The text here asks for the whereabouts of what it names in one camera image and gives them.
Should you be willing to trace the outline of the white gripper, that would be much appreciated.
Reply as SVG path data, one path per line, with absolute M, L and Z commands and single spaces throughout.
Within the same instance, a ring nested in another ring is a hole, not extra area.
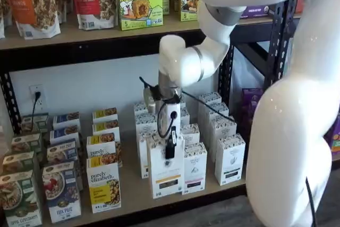
M 158 133 L 162 142 L 166 141 L 165 158 L 175 157 L 177 136 L 181 124 L 180 104 L 161 103 L 158 112 Z

